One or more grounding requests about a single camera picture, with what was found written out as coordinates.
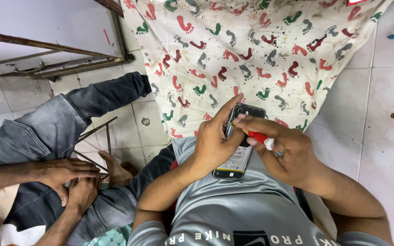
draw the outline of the white tiled floor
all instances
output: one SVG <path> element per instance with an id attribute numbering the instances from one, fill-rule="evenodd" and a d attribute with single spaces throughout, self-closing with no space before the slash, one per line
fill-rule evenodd
<path id="1" fill-rule="evenodd" d="M 364 185 L 386 209 L 394 241 L 394 3 L 337 77 L 306 130 L 317 157 Z"/>
<path id="2" fill-rule="evenodd" d="M 145 74 L 143 54 L 130 29 L 124 25 L 133 63 L 68 75 L 51 83 L 22 77 L 0 79 L 0 124 L 33 111 L 51 93 L 67 93 L 91 83 L 139 71 Z M 338 76 L 319 115 L 306 133 L 318 158 L 331 168 L 363 184 L 384 205 L 394 240 L 394 3 L 382 15 L 366 44 Z M 121 109 L 92 119 L 87 129 L 114 116 L 111 124 L 112 154 L 141 170 L 167 144 L 153 94 Z M 141 120 L 150 119 L 145 126 Z M 107 148 L 105 129 L 76 146 L 76 150 L 99 164 L 97 152 Z"/>

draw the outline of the red footprint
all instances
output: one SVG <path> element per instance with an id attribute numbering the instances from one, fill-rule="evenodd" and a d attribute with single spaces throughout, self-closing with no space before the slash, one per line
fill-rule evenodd
<path id="1" fill-rule="evenodd" d="M 307 44 L 306 47 L 308 48 L 308 50 L 309 50 L 310 52 L 315 51 L 317 47 L 319 47 L 319 46 L 322 45 L 322 41 L 323 41 L 323 39 L 325 39 L 325 37 L 322 37 L 321 39 L 316 39 L 315 41 L 313 41 L 313 42 Z"/>
<path id="2" fill-rule="evenodd" d="M 217 76 L 214 75 L 212 78 L 214 79 L 214 82 L 211 81 L 211 85 L 216 89 L 218 87 Z"/>
<path id="3" fill-rule="evenodd" d="M 278 124 L 281 124 L 282 126 L 288 127 L 288 124 L 287 124 L 287 123 L 285 123 L 284 121 L 278 119 L 277 117 L 275 118 L 274 121 L 275 121 L 276 123 L 278 123 Z"/>
<path id="4" fill-rule="evenodd" d="M 233 87 L 233 94 L 238 95 L 238 86 L 234 86 Z M 240 103 L 244 103 L 246 101 L 245 98 L 243 98 L 241 101 L 239 101 Z"/>
<path id="5" fill-rule="evenodd" d="M 187 33 L 191 33 L 192 31 L 194 31 L 194 27 L 191 25 L 191 23 L 187 23 L 187 25 L 185 26 L 185 23 L 183 23 L 183 16 L 178 15 L 177 21 L 183 31 L 186 31 Z"/>
<path id="6" fill-rule="evenodd" d="M 132 1 L 131 0 L 124 0 L 124 3 L 126 4 L 126 7 L 128 8 L 128 9 L 136 9 L 136 7 L 133 5 L 133 3 L 132 3 Z"/>
<path id="7" fill-rule="evenodd" d="M 305 89 L 306 89 L 306 92 L 308 92 L 308 95 L 310 95 L 311 97 L 314 97 L 314 89 L 313 89 L 313 91 L 311 91 L 311 87 L 310 87 L 308 81 L 305 82 Z"/>
<path id="8" fill-rule="evenodd" d="M 198 49 L 205 49 L 206 48 L 206 44 L 207 43 L 205 43 L 205 42 L 203 42 L 203 41 L 200 41 L 200 45 L 197 45 L 195 42 L 193 42 L 193 41 L 190 41 L 189 42 L 192 46 L 194 46 L 194 47 L 196 47 L 196 48 L 198 48 Z"/>
<path id="9" fill-rule="evenodd" d="M 352 37 L 352 35 L 355 33 L 350 33 L 348 30 L 347 30 L 347 28 L 345 28 L 345 29 L 343 29 L 342 30 L 342 33 L 344 34 L 344 35 L 346 35 L 346 36 L 348 36 L 348 37 Z"/>
<path id="10" fill-rule="evenodd" d="M 181 97 L 178 97 L 177 99 L 178 99 L 179 103 L 182 104 L 182 106 L 183 106 L 184 108 L 187 108 L 187 107 L 189 107 L 189 105 L 191 105 L 191 104 L 188 102 L 188 100 L 185 100 L 185 103 L 183 103 Z"/>
<path id="11" fill-rule="evenodd" d="M 174 88 L 176 88 L 177 92 L 183 91 L 182 84 L 177 84 L 176 82 L 177 82 L 177 76 L 174 75 L 172 77 L 172 85 L 174 86 Z"/>
<path id="12" fill-rule="evenodd" d="M 244 56 L 242 54 L 239 54 L 239 57 L 244 59 L 244 60 L 248 60 L 252 57 L 252 48 L 249 48 L 249 53 L 247 53 L 247 56 Z"/>
<path id="13" fill-rule="evenodd" d="M 155 14 L 155 6 L 153 4 L 149 3 L 147 4 L 148 10 L 150 10 L 150 13 L 148 11 L 145 11 L 145 18 L 149 20 L 155 20 L 156 19 L 156 14 Z"/>
<path id="14" fill-rule="evenodd" d="M 274 42 L 275 42 L 276 38 L 277 37 L 275 37 L 273 35 L 271 36 L 270 40 L 268 40 L 264 35 L 262 35 L 262 37 L 261 37 L 262 41 L 266 42 L 267 44 L 271 44 L 271 45 L 274 45 Z"/>
<path id="15" fill-rule="evenodd" d="M 262 13 L 261 17 L 259 18 L 259 24 L 262 25 L 262 27 L 266 28 L 268 25 L 271 24 L 270 18 L 265 20 L 265 17 L 267 16 L 267 13 Z"/>
<path id="16" fill-rule="evenodd" d="M 355 6 L 352 11 L 351 14 L 349 14 L 349 17 L 347 18 L 348 21 L 353 21 L 356 20 L 358 18 L 360 18 L 361 14 L 356 15 L 359 11 L 361 10 L 360 6 Z"/>
<path id="17" fill-rule="evenodd" d="M 258 71 L 258 76 L 262 77 L 262 78 L 271 78 L 271 74 L 270 73 L 266 73 L 266 74 L 262 74 L 262 68 L 256 67 L 256 70 Z"/>
<path id="18" fill-rule="evenodd" d="M 173 137 L 177 137 L 177 138 L 183 137 L 182 134 L 175 135 L 175 134 L 174 134 L 175 132 L 176 132 L 176 130 L 171 128 L 171 135 L 172 135 Z"/>
<path id="19" fill-rule="evenodd" d="M 277 81 L 277 85 L 279 85 L 280 87 L 285 87 L 287 85 L 287 73 L 282 73 L 282 76 L 284 76 L 284 81 Z"/>
<path id="20" fill-rule="evenodd" d="M 302 53 L 303 56 L 308 55 L 308 52 L 297 44 L 294 44 L 294 47 L 291 49 L 291 51 L 293 52 L 293 55 L 297 55 L 299 51 Z"/>
<path id="21" fill-rule="evenodd" d="M 236 15 L 236 16 L 240 16 L 240 14 L 242 14 L 244 12 L 244 10 L 247 8 L 247 6 L 249 6 L 249 4 L 246 4 L 246 5 L 242 6 L 240 10 L 235 9 L 231 13 Z"/>
<path id="22" fill-rule="evenodd" d="M 161 63 L 159 63 L 158 65 L 159 65 L 159 68 L 161 69 L 161 71 L 159 71 L 159 70 L 156 70 L 156 73 L 155 73 L 155 74 L 156 74 L 157 76 L 159 76 L 159 77 L 160 77 L 160 76 L 162 75 L 162 73 L 163 73 L 163 71 L 162 71 L 162 64 L 161 64 Z"/>
<path id="23" fill-rule="evenodd" d="M 221 7 L 216 8 L 215 7 L 216 4 L 217 4 L 217 2 L 211 2 L 211 5 L 209 6 L 209 9 L 213 10 L 213 11 L 215 11 L 215 10 L 223 10 Z"/>
<path id="24" fill-rule="evenodd" d="M 162 63 L 164 64 L 166 69 L 169 68 L 169 64 L 167 63 L 167 61 L 169 61 L 170 59 L 171 57 L 169 55 L 165 55 L 164 59 L 162 60 Z"/>
<path id="25" fill-rule="evenodd" d="M 206 113 L 205 115 L 203 115 L 203 119 L 204 120 L 212 120 L 212 116 L 210 116 L 208 113 Z"/>
<path id="26" fill-rule="evenodd" d="M 206 76 L 205 76 L 204 74 L 199 74 L 199 75 L 197 75 L 195 69 L 193 69 L 193 70 L 190 69 L 189 71 L 190 71 L 193 75 L 195 75 L 195 76 L 197 76 L 197 77 L 199 77 L 199 78 L 202 78 L 202 79 L 206 78 Z"/>
<path id="27" fill-rule="evenodd" d="M 229 56 L 231 56 L 232 59 L 233 59 L 235 62 L 238 61 L 238 57 L 237 57 L 234 53 L 232 53 L 232 52 L 230 52 L 230 51 L 228 51 L 228 50 L 225 50 L 225 52 L 223 53 L 223 59 L 228 60 L 228 59 L 229 59 Z"/>
<path id="28" fill-rule="evenodd" d="M 294 78 L 294 76 L 297 75 L 297 72 L 295 72 L 294 69 L 297 68 L 298 66 L 299 66 L 299 63 L 294 61 L 293 65 L 291 65 L 291 67 L 288 69 L 288 73 L 290 74 L 291 77 Z"/>
<path id="29" fill-rule="evenodd" d="M 332 5 L 334 5 L 337 1 L 338 1 L 338 0 L 332 0 L 331 3 L 327 3 L 327 2 L 325 2 L 325 1 L 323 1 L 323 2 L 321 2 L 321 3 L 319 3 L 319 4 L 320 4 L 322 7 L 324 7 L 324 8 L 328 8 L 328 7 L 331 7 Z"/>
<path id="30" fill-rule="evenodd" d="M 218 77 L 224 81 L 226 79 L 226 76 L 223 75 L 223 73 L 227 72 L 226 67 L 222 67 L 222 69 L 218 72 Z"/>
<path id="31" fill-rule="evenodd" d="M 176 58 L 173 58 L 173 60 L 175 60 L 178 63 L 181 58 L 182 56 L 180 55 L 180 51 L 176 49 Z"/>
<path id="32" fill-rule="evenodd" d="M 325 62 L 326 62 L 326 60 L 320 59 L 320 63 L 319 63 L 320 69 L 323 69 L 323 70 L 325 70 L 325 71 L 331 70 L 331 69 L 332 69 L 332 65 L 329 65 L 329 66 L 324 67 Z"/>

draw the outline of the person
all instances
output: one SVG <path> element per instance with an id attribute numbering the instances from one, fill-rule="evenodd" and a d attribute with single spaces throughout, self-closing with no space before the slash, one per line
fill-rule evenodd
<path id="1" fill-rule="evenodd" d="M 227 139 L 222 131 L 243 98 L 228 101 L 197 137 L 173 139 L 179 166 L 151 182 L 137 205 L 129 246 L 139 245 L 392 245 L 386 213 L 363 186 L 321 163 L 311 140 L 298 129 L 239 115 Z M 276 156 L 252 137 L 254 148 L 244 178 L 215 179 L 245 135 L 241 129 L 275 138 Z M 293 187 L 320 196 L 337 226 L 328 238 L 299 207 Z M 162 212 L 177 199 L 166 233 Z"/>
<path id="2" fill-rule="evenodd" d="M 118 179 L 114 187 L 100 191 L 99 169 L 70 156 L 91 117 L 101 117 L 150 92 L 148 77 L 133 72 L 57 95 L 32 113 L 5 120 L 0 127 L 0 242 L 26 230 L 39 240 L 50 231 L 51 237 L 41 243 L 56 240 L 58 234 L 62 240 L 53 245 L 79 246 L 133 222 L 145 187 L 176 159 L 172 147 L 161 150 L 131 180 L 128 173 L 111 166 L 111 156 L 102 153 Z M 64 184 L 70 180 L 67 189 Z"/>

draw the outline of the jeans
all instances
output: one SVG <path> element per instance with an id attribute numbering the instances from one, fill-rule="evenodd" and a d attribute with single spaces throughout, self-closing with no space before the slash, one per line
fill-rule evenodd
<path id="1" fill-rule="evenodd" d="M 0 127 L 0 164 L 69 158 L 91 117 L 123 107 L 151 92 L 148 77 L 138 72 L 57 95 L 34 112 Z M 145 187 L 169 170 L 175 160 L 172 147 L 161 150 L 126 186 L 101 190 L 68 240 L 82 245 L 105 232 L 134 220 L 137 201 Z M 47 229 L 63 213 L 58 194 L 40 182 L 19 186 L 5 224 L 18 231 L 46 225 Z"/>

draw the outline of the battery sticker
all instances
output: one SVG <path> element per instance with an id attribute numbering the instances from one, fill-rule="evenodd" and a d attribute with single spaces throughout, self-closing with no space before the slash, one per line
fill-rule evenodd
<path id="1" fill-rule="evenodd" d="M 229 160 L 225 164 L 217 167 L 217 170 L 243 172 L 244 167 L 247 164 L 247 158 L 249 157 L 252 148 L 252 146 L 239 146 L 235 153 L 229 158 Z"/>

